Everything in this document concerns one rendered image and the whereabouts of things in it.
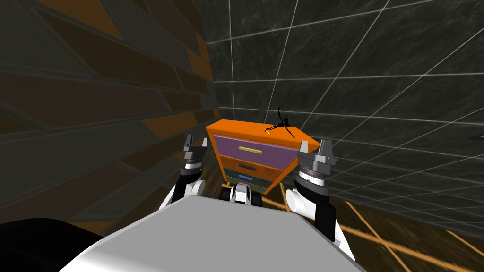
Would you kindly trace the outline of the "dark green drawer front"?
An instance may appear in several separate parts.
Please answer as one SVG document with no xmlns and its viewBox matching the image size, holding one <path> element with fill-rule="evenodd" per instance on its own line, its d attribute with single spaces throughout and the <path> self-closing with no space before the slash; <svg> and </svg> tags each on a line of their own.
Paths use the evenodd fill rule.
<svg viewBox="0 0 484 272">
<path fill-rule="evenodd" d="M 270 180 L 258 178 L 258 177 L 255 177 L 255 176 L 251 176 L 249 174 L 240 173 L 240 172 L 230 170 L 230 169 L 226 169 L 226 168 L 224 168 L 224 172 L 225 172 L 226 180 L 228 182 L 234 183 L 234 184 L 237 184 L 237 183 L 246 184 L 250 187 L 251 190 L 257 191 L 259 193 L 264 193 L 273 183 Z M 253 177 L 253 180 L 250 181 L 250 180 L 245 180 L 245 179 L 239 178 L 238 177 L 239 174 L 249 176 L 249 177 Z"/>
</svg>

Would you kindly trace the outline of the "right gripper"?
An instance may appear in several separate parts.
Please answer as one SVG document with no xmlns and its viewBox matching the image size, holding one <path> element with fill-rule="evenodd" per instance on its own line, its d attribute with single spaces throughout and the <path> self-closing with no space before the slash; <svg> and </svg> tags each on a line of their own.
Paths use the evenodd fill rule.
<svg viewBox="0 0 484 272">
<path fill-rule="evenodd" d="M 326 139 L 320 142 L 319 155 L 309 153 L 308 141 L 301 141 L 297 156 L 299 171 L 308 175 L 330 175 L 332 167 L 337 162 L 337 159 L 332 157 L 332 141 Z"/>
</svg>

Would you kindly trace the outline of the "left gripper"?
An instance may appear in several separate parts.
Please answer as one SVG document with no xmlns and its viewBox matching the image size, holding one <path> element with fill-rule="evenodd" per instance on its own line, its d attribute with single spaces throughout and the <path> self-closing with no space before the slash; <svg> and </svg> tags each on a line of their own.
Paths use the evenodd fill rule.
<svg viewBox="0 0 484 272">
<path fill-rule="evenodd" d="M 188 134 L 185 147 L 184 147 L 184 159 L 187 164 L 199 163 L 203 160 L 207 150 L 208 138 L 203 139 L 201 146 L 193 146 L 193 134 Z"/>
</svg>

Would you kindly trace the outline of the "black twig-shaped ornament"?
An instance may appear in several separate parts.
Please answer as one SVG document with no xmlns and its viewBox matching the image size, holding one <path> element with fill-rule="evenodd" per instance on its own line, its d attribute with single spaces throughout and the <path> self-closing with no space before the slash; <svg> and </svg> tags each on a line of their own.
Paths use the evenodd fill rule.
<svg viewBox="0 0 484 272">
<path fill-rule="evenodd" d="M 293 138 L 295 138 L 295 136 L 291 133 L 291 131 L 289 130 L 289 128 L 291 127 L 291 125 L 289 124 L 289 120 L 288 118 L 285 118 L 283 119 L 282 116 L 281 116 L 281 113 L 280 113 L 280 108 L 281 106 L 278 107 L 278 116 L 279 116 L 279 119 L 280 119 L 280 123 L 278 124 L 275 124 L 275 125 L 272 125 L 271 127 L 268 127 L 264 130 L 264 132 L 266 132 L 268 135 L 270 135 L 270 132 L 271 130 L 275 130 L 275 129 L 279 129 L 279 128 L 284 128 L 290 136 L 292 136 Z"/>
</svg>

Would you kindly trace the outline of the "orange drawer cabinet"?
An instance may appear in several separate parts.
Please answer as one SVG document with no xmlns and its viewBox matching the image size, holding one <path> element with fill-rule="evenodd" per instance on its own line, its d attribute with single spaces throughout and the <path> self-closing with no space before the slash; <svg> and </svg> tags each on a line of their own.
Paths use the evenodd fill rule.
<svg viewBox="0 0 484 272">
<path fill-rule="evenodd" d="M 216 157 L 225 180 L 226 180 L 226 176 L 220 159 L 221 155 L 219 154 L 219 151 L 217 149 L 217 146 L 214 140 L 215 135 L 243 139 L 247 141 L 259 142 L 259 143 L 264 143 L 269 145 L 279 145 L 282 147 L 295 149 L 297 150 L 297 152 L 299 151 L 301 141 L 303 140 L 308 141 L 310 152 L 317 150 L 317 148 L 319 148 L 320 146 L 320 144 L 316 140 L 306 135 L 304 132 L 300 131 L 296 127 L 289 128 L 289 130 L 295 136 L 295 138 L 290 136 L 289 133 L 284 128 L 271 130 L 269 131 L 270 135 L 268 135 L 266 132 L 264 132 L 264 130 L 268 127 L 269 127 L 268 124 L 229 120 L 229 119 L 221 119 L 206 127 L 206 130 L 208 132 L 209 138 L 215 150 Z M 264 193 L 261 193 L 261 194 L 265 195 L 274 187 L 276 187 L 284 177 L 286 177 L 291 171 L 293 171 L 296 168 L 297 164 L 298 164 L 298 159 L 296 157 L 296 159 L 285 170 L 282 170 L 283 171 L 282 174 L 276 180 L 272 181 L 271 186 Z"/>
</svg>

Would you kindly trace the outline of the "orange drawer front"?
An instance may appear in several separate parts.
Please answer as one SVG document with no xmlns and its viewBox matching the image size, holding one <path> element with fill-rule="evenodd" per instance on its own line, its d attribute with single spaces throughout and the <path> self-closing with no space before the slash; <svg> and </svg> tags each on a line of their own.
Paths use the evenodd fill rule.
<svg viewBox="0 0 484 272">
<path fill-rule="evenodd" d="M 239 159 L 235 159 L 227 156 L 221 155 L 220 159 L 221 159 L 223 168 L 234 170 L 240 173 L 249 174 L 251 176 L 255 176 L 255 177 L 270 180 L 270 181 L 276 180 L 283 172 L 282 170 L 279 170 L 279 169 L 275 169 L 268 166 L 263 166 L 260 164 L 243 161 L 243 160 L 239 160 Z M 255 167 L 257 170 L 252 171 L 245 168 L 240 168 L 238 164 L 252 166 L 252 167 Z"/>
</svg>

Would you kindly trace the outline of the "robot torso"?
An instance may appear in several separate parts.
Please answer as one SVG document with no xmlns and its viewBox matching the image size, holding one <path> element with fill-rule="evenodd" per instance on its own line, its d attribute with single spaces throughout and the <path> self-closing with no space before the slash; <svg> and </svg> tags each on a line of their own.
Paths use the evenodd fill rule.
<svg viewBox="0 0 484 272">
<path fill-rule="evenodd" d="M 190 195 L 94 243 L 60 272 L 366 272 L 295 213 Z"/>
</svg>

